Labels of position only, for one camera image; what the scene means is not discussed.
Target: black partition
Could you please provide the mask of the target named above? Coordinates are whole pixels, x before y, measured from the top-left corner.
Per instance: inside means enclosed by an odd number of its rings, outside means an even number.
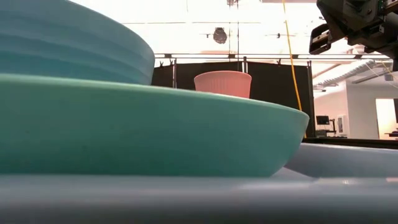
[[[177,64],[177,88],[195,90],[193,79],[202,73],[213,71],[242,71],[242,62],[208,62]]]
[[[294,69],[303,112],[310,116],[307,136],[313,137],[315,123],[312,76],[305,66],[295,66]],[[248,62],[248,74],[252,76],[250,98],[299,108],[290,65]]]
[[[152,76],[152,85],[173,87],[173,66],[157,67]]]

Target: pink cup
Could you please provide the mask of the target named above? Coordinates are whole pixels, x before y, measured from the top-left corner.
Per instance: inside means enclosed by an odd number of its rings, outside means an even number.
[[[243,72],[206,72],[196,76],[194,82],[197,91],[250,97],[251,76]]]

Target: blue bowl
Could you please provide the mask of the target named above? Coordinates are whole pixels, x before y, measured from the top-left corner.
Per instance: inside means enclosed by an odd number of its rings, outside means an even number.
[[[0,173],[268,177],[308,116],[144,85],[0,75]]]
[[[155,56],[133,31],[70,1],[0,2],[0,72],[150,85]]]

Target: computer monitor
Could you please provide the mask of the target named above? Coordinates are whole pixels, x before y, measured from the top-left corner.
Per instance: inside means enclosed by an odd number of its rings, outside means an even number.
[[[329,116],[317,116],[318,125],[329,125]]]

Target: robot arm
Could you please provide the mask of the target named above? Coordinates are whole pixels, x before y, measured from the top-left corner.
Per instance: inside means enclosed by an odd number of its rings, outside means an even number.
[[[320,54],[331,44],[347,38],[349,45],[362,44],[394,59],[398,70],[398,0],[317,0],[326,20],[312,30],[310,54]]]

